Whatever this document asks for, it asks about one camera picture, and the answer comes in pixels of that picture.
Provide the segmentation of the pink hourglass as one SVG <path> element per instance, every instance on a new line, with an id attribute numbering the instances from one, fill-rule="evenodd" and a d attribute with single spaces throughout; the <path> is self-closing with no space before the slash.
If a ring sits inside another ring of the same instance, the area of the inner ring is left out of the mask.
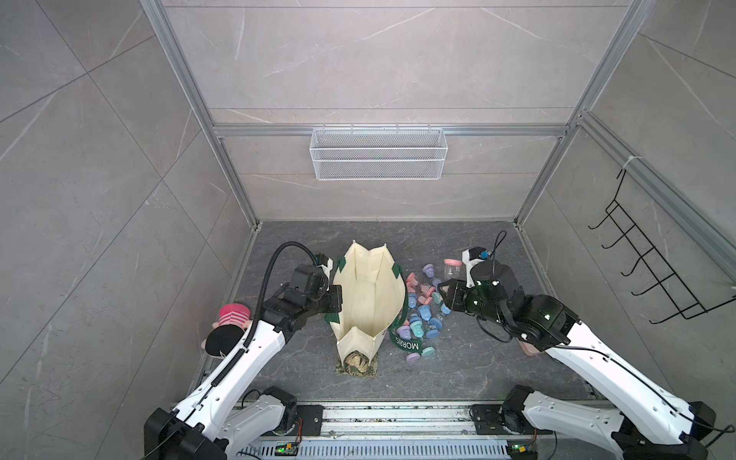
<path id="1" fill-rule="evenodd" d="M 462 275 L 464 263 L 456 259 L 444 260 L 444 275 L 447 279 L 457 279 Z"/>

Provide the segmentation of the cream canvas tote bag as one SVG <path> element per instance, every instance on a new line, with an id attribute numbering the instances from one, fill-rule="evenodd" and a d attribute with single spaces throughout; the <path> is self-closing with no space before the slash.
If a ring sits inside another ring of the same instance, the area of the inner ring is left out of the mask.
<path id="1" fill-rule="evenodd" d="M 429 330 L 418 314 L 427 303 L 416 275 L 404 274 L 387 246 L 367 248 L 354 241 L 337 262 L 335 285 L 341 285 L 339 322 L 328 322 L 337 341 L 337 371 L 353 376 L 377 374 L 377 359 L 389 341 L 406 355 L 421 355 Z M 416 338 L 409 324 L 422 320 L 425 336 Z"/>

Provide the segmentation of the purple hourglass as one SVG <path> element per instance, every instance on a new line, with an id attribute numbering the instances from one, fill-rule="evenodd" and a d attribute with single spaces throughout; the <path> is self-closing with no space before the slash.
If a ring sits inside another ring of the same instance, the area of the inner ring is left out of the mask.
<path id="1" fill-rule="evenodd" d="M 426 264 L 422 268 L 423 274 L 427 276 L 427 278 L 434 278 L 435 277 L 435 265 L 434 264 Z"/>

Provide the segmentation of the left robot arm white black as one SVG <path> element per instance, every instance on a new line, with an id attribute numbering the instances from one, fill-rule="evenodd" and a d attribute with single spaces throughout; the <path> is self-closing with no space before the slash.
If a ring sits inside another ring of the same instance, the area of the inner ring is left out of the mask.
<path id="1" fill-rule="evenodd" d="M 268 282 L 281 253 L 271 256 L 259 292 L 253 320 L 245 335 L 215 371 L 173 409 L 158 408 L 144 425 L 147 459 L 234 459 L 239 450 L 261 435 L 288 429 L 296 417 L 296 400 L 280 389 L 270 389 L 243 409 L 235 408 L 265 365 L 317 314 L 338 314 L 342 289 L 332 284 L 333 261 L 314 254 L 295 268 L 291 281 L 273 295 Z"/>

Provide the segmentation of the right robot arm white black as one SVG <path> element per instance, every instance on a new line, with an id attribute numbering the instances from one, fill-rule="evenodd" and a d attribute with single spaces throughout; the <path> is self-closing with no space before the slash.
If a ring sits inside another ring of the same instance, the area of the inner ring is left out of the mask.
<path id="1" fill-rule="evenodd" d="M 613 408 L 595 409 L 515 386 L 498 410 L 504 429 L 552 431 L 585 441 L 619 459 L 705 459 L 734 425 L 716 426 L 716 412 L 687 402 L 638 371 L 557 298 L 524 291 L 514 272 L 492 259 L 466 262 L 466 277 L 437 287 L 444 304 L 492 321 L 512 339 L 574 371 Z"/>

